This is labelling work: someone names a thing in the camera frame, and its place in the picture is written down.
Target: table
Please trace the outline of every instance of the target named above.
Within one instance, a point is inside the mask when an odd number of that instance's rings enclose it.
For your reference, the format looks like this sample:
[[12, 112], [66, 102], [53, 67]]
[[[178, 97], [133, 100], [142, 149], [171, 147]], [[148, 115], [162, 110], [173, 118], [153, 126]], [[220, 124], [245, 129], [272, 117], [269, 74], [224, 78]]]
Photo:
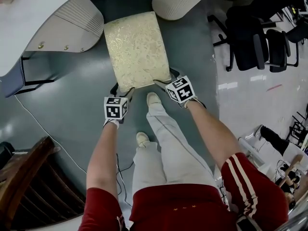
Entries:
[[103, 16], [90, 0], [13, 0], [0, 4], [0, 77], [25, 50], [83, 52], [102, 33]]

